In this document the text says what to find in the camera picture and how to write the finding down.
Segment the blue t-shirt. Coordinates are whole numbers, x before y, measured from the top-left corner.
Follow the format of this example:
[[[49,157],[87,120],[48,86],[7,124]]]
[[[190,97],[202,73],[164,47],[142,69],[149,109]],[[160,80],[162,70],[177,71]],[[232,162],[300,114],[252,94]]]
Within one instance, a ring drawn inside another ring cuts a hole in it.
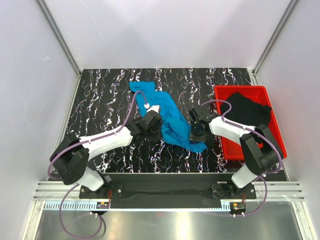
[[[129,83],[129,87],[134,93],[141,91],[135,98],[141,116],[145,116],[147,113],[145,102],[150,106],[160,106],[160,115],[162,117],[161,133],[166,143],[182,147],[194,153],[202,153],[207,149],[203,142],[190,142],[191,126],[167,92],[156,90],[154,82],[133,81]]]

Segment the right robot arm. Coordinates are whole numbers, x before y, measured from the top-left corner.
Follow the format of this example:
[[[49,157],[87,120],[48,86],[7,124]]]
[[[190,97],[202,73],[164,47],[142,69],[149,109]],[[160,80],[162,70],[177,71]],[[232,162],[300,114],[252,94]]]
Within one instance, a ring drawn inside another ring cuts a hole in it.
[[[226,138],[241,147],[244,165],[227,183],[216,184],[212,194],[222,198],[241,198],[249,185],[266,173],[275,173],[273,167],[282,168],[284,154],[269,127],[244,125],[227,119],[224,115],[209,113],[203,106],[192,108],[189,140],[204,143],[212,134]]]

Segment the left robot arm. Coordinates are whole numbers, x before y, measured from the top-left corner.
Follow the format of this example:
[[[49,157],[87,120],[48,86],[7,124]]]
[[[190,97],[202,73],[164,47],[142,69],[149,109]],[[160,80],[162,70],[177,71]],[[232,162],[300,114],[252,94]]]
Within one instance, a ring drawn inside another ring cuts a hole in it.
[[[147,110],[143,117],[128,121],[113,130],[96,135],[77,137],[70,134],[59,144],[50,157],[50,163],[64,185],[79,184],[97,198],[108,193],[109,181],[88,162],[105,152],[144,141],[162,138],[162,116],[155,108]]]

